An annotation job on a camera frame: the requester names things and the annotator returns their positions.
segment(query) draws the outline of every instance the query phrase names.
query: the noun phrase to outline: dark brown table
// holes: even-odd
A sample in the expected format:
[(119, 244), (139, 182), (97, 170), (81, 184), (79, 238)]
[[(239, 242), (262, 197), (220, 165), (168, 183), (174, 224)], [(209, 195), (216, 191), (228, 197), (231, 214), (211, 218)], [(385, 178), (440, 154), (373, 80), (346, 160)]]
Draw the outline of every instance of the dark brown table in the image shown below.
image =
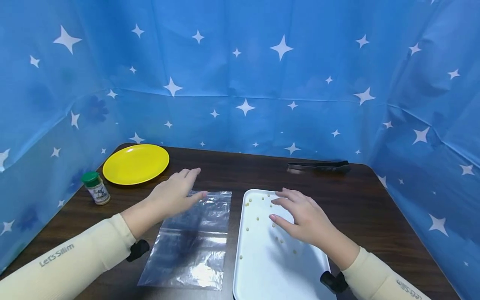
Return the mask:
[[(78, 299), (233, 299), (233, 269), (243, 194), (253, 188), (277, 191), (282, 187), (301, 191), (315, 199), (339, 230), (375, 253), (432, 299), (459, 299), (369, 167), (352, 165), (352, 171), (345, 176), (292, 174), (286, 168), (287, 163), (294, 160), (292, 158), (165, 148), (170, 153), (170, 165), (163, 174), (135, 187), (107, 183), (112, 200), (105, 206), (93, 204), (88, 191), (81, 188), (8, 267), (4, 276), (102, 219), (141, 201), (171, 174), (183, 168), (201, 167), (195, 189), (232, 191), (222, 291), (138, 287), (148, 259), (146, 253), (132, 263), (122, 262), (101, 275)], [(151, 245), (159, 227), (160, 224), (154, 226), (144, 235)], [(336, 274), (338, 269), (332, 262), (330, 264), (332, 273)], [(355, 297), (346, 291), (338, 299)]]

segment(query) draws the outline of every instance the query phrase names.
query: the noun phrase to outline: blue backdrop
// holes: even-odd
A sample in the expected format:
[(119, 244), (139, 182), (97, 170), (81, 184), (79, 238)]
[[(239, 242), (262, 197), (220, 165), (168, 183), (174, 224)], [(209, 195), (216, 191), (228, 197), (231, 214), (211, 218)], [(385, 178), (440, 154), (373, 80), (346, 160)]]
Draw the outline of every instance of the blue backdrop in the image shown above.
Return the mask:
[(475, 0), (2, 1), (0, 271), (86, 170), (135, 141), (367, 164), (474, 299), (479, 11)]

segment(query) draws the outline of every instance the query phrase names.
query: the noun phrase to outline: black tongs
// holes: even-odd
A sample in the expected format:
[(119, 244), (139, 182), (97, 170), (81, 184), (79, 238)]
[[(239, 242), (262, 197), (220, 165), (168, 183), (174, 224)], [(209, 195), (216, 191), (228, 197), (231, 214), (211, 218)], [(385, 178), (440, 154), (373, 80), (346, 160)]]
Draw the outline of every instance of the black tongs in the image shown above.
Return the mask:
[(289, 169), (294, 170), (315, 170), (322, 172), (334, 172), (345, 174), (350, 171), (350, 165), (347, 160), (344, 161), (318, 161), (315, 163), (289, 163)]

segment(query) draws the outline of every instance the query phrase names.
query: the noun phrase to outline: spice jar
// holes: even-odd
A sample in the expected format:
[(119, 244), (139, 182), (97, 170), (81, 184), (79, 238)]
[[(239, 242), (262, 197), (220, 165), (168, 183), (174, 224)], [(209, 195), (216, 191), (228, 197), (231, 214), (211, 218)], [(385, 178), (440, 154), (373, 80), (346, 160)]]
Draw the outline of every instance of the spice jar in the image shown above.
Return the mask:
[(110, 201), (110, 194), (103, 184), (100, 174), (97, 172), (87, 172), (82, 176), (82, 182), (92, 195), (95, 204), (104, 205)]

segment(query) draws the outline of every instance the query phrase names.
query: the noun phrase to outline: white tray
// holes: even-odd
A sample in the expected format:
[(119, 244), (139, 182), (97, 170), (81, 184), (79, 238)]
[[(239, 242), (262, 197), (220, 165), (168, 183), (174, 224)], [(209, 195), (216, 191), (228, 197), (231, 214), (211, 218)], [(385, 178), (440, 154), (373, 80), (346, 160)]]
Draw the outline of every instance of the white tray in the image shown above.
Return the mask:
[(274, 192), (263, 190), (248, 190), (243, 196), (233, 296), (236, 300), (335, 300), (320, 282), (323, 272), (330, 271), (325, 253), (291, 238), (279, 226), (272, 227), (269, 214), (293, 222), (283, 207), (270, 207), (275, 198)]

